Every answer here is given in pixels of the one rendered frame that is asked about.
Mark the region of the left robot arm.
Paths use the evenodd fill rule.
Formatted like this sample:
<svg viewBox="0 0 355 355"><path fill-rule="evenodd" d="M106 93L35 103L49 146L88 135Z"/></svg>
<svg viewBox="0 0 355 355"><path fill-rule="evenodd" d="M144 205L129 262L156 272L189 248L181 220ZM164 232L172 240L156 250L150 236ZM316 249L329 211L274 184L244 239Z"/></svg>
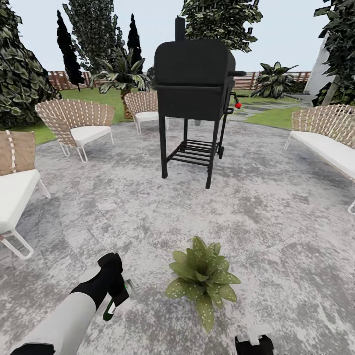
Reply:
<svg viewBox="0 0 355 355"><path fill-rule="evenodd" d="M141 292L140 282L132 271L121 275L122 260L118 253L108 253L98 267L86 271L64 301L9 355L76 355L84 335L101 302L108 293L118 307L129 294Z"/></svg>

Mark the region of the insectifuge atomizer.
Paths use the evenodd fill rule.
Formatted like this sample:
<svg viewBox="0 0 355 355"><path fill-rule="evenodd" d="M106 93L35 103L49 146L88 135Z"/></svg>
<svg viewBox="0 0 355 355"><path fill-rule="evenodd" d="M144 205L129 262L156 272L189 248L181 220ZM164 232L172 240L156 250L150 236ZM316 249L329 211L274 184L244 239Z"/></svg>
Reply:
<svg viewBox="0 0 355 355"><path fill-rule="evenodd" d="M115 306L113 299L111 299L110 303L108 304L105 312L103 313L103 320L110 321L114 313L116 312L118 307Z"/></svg>

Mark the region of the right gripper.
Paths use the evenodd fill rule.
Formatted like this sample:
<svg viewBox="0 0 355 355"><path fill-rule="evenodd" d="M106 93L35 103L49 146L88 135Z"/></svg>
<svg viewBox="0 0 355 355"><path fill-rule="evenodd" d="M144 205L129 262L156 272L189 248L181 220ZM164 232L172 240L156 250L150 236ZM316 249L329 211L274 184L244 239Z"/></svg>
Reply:
<svg viewBox="0 0 355 355"><path fill-rule="evenodd" d="M250 341L240 342L235 337L236 351L238 355L274 355L272 344L268 338L260 337L259 345L251 345Z"/></svg>

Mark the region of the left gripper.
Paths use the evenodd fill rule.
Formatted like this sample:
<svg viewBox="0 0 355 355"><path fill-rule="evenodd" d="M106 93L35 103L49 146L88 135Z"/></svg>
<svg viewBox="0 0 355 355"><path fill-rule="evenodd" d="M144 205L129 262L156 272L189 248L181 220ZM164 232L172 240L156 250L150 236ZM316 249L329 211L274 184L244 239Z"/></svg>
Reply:
<svg viewBox="0 0 355 355"><path fill-rule="evenodd" d="M129 294L124 284L124 280L121 277L121 281L115 286L108 290L108 294L112 297L115 306L118 307L122 302L124 302Z"/></svg>

